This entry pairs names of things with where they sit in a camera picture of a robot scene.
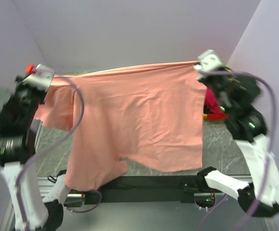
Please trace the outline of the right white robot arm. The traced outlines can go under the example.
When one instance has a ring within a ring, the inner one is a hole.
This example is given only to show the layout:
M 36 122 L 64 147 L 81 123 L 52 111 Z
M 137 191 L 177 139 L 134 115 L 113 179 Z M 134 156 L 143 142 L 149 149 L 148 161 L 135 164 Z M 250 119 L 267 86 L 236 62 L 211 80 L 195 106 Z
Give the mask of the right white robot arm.
M 236 199 L 251 217 L 271 218 L 279 213 L 279 171 L 272 153 L 276 123 L 268 129 L 262 114 L 252 103 L 260 95 L 262 80 L 249 73 L 224 67 L 205 71 L 196 66 L 198 81 L 214 94 L 225 125 L 241 150 L 252 181 L 245 182 L 207 167 L 198 173 L 197 188 L 202 192 L 219 190 Z

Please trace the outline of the pink t shirt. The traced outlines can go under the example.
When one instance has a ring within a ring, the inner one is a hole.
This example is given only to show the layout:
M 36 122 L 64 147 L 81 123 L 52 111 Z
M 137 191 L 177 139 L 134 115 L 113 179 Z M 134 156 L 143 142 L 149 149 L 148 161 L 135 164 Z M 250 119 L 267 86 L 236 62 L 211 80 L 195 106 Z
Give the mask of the pink t shirt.
M 127 160 L 161 172 L 202 167 L 206 87 L 194 62 L 147 64 L 55 77 L 35 115 L 48 128 L 76 126 L 65 184 L 95 190 L 125 174 Z

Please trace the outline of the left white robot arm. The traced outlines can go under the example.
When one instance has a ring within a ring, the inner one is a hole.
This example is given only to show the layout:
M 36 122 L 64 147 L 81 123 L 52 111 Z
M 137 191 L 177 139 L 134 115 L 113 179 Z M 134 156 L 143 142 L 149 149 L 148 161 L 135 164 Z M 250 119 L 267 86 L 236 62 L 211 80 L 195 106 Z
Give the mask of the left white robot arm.
M 17 231 L 55 231 L 63 221 L 63 203 L 56 198 L 44 202 L 40 195 L 36 133 L 31 129 L 52 79 L 52 75 L 17 76 L 14 91 L 0 88 L 0 174 L 9 190 Z

